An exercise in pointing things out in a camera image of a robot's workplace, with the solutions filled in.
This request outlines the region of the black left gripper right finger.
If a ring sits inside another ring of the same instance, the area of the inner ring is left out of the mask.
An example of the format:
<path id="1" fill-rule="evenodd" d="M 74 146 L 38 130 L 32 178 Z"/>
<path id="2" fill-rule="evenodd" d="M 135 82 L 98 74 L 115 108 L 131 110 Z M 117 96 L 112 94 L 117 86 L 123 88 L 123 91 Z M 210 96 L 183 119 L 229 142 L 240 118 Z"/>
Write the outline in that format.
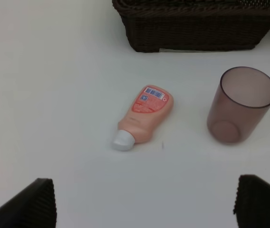
<path id="1" fill-rule="evenodd" d="M 233 214 L 240 228 L 270 228 L 270 184 L 256 175 L 241 175 Z"/>

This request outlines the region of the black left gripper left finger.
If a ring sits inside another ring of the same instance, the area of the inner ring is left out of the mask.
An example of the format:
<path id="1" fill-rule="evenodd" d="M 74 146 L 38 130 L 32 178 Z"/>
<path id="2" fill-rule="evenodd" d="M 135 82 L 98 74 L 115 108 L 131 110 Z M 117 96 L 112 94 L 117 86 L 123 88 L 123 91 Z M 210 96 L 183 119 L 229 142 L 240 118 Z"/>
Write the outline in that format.
<path id="1" fill-rule="evenodd" d="M 36 179 L 0 207 L 0 228 L 55 228 L 56 223 L 52 179 Z"/>

